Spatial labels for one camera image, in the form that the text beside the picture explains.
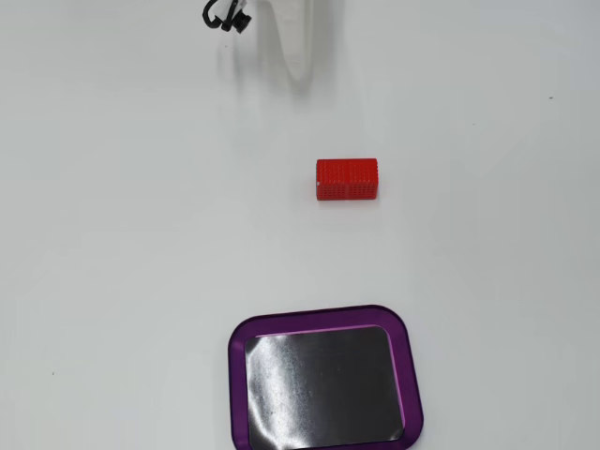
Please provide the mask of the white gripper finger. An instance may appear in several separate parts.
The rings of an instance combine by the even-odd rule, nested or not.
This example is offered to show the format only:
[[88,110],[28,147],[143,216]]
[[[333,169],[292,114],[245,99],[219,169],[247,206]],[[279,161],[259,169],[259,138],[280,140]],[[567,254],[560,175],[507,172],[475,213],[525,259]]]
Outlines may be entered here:
[[271,0],[283,66],[294,90],[307,91],[312,66],[312,0]]

